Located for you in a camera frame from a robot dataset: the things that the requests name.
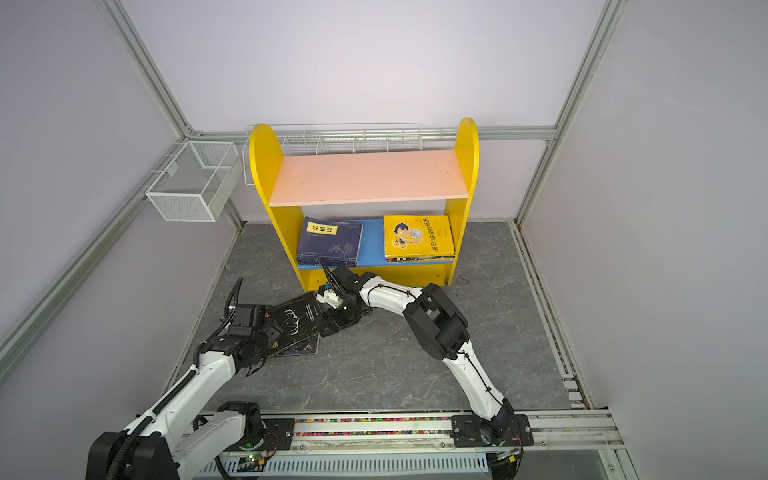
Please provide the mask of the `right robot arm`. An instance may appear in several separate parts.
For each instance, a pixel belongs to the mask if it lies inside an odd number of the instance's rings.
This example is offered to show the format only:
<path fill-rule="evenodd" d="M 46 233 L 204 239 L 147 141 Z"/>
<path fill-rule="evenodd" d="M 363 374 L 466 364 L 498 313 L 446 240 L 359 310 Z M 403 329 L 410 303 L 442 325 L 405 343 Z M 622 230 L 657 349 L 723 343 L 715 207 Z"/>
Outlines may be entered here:
<path fill-rule="evenodd" d="M 323 267 L 327 282 L 316 299 L 323 313 L 322 333 L 333 335 L 382 309 L 401 316 L 421 348 L 443 362 L 466 395 L 471 412 L 451 418 L 459 447 L 524 448 L 534 443 L 526 416 L 515 412 L 495 387 L 472 345 L 468 320 L 436 284 L 408 287 L 345 266 Z"/>

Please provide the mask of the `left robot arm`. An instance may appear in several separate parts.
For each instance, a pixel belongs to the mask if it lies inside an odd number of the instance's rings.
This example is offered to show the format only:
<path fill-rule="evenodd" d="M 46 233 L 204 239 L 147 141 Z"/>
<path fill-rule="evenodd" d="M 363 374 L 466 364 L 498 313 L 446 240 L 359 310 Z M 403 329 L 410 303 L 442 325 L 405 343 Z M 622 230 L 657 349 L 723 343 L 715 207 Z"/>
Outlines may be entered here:
<path fill-rule="evenodd" d="M 221 325 L 195 349 L 190 368 L 154 405 L 90 447 L 88 479 L 191 479 L 231 446 L 276 451 L 255 402 L 228 401 L 207 421 L 202 410 L 241 369 L 254 373 L 281 331 L 265 305 L 225 309 Z"/>

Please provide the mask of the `black antler cover book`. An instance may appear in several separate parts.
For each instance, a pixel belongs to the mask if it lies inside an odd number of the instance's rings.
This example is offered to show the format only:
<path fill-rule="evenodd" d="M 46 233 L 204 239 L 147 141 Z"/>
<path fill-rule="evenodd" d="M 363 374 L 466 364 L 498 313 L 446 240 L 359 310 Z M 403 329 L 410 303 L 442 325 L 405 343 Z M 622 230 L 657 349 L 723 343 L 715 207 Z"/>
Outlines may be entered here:
<path fill-rule="evenodd" d="M 276 356 L 298 343 L 318 336 L 326 324 L 325 312 L 315 293 L 305 293 L 271 306 L 266 313 L 274 326 L 281 330 L 268 350 L 270 356 Z"/>

